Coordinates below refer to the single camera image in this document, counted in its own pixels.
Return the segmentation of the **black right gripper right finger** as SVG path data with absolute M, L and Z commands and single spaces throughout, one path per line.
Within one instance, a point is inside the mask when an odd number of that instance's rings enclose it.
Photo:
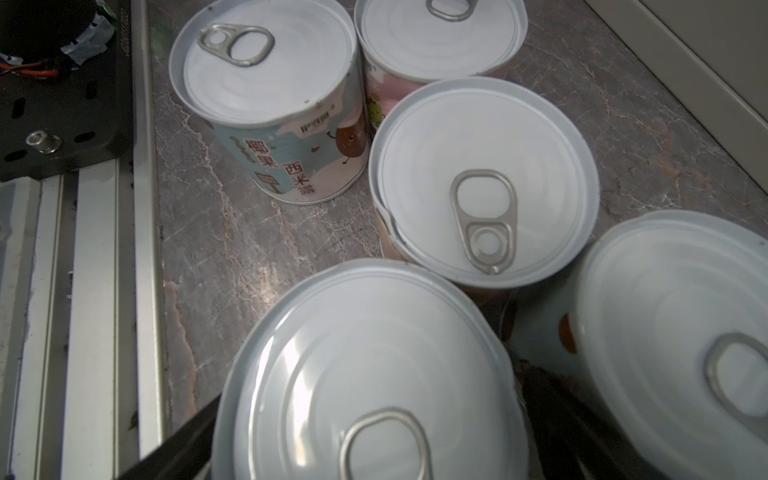
M 553 375 L 523 362 L 522 397 L 546 479 L 646 479 L 629 442 Z

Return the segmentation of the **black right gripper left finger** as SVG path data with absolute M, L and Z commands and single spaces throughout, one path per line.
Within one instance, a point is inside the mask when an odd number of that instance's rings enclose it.
M 211 459 L 221 396 L 215 397 L 120 480 L 195 479 Z

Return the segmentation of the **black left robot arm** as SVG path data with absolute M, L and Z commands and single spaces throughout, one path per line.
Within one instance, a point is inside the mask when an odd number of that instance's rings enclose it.
M 36 180 L 134 142 L 128 1 L 1 4 L 1 179 Z

